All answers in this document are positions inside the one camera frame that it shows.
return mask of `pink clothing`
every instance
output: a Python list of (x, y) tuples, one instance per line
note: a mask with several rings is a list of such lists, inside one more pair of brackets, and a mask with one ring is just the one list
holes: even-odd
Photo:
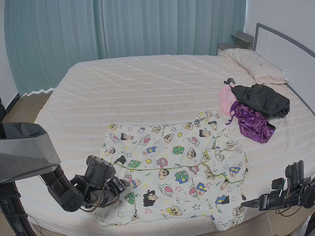
[(224, 86), (219, 91), (219, 105), (223, 113), (225, 113), (227, 116), (231, 116), (230, 109), (231, 106), (235, 101), (237, 101), (235, 95), (232, 93), (230, 85)]

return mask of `pile of clothes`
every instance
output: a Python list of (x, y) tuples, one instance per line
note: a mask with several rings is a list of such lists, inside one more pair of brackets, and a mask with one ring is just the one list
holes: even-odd
[(220, 108), (228, 116), (238, 118), (242, 135), (266, 143), (276, 127), (268, 122), (269, 117), (284, 117), (289, 113), (290, 100), (272, 88), (255, 84), (251, 88), (235, 85), (233, 78), (224, 81), (219, 91)]

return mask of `purple ribbon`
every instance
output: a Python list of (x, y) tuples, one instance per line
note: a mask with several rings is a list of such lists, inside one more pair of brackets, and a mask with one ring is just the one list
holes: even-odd
[(232, 111), (234, 111), (234, 114), (226, 125), (231, 124), (235, 116), (238, 118), (241, 134), (256, 142), (261, 144), (268, 142), (276, 129), (261, 113), (237, 101), (231, 106), (230, 112)]

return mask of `nightstand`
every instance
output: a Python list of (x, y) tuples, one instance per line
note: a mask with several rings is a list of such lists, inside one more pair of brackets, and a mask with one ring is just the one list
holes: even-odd
[(230, 48), (250, 49), (253, 45), (253, 36), (250, 36), (240, 30), (236, 31), (236, 35), (231, 34), (234, 44), (218, 43), (217, 55), (223, 50)]

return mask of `curtain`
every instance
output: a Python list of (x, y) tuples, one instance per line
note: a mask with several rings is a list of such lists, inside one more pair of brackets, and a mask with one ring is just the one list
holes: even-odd
[(6, 0), (4, 31), (20, 94), (58, 85), (81, 61), (216, 55), (243, 31), (246, 0)]

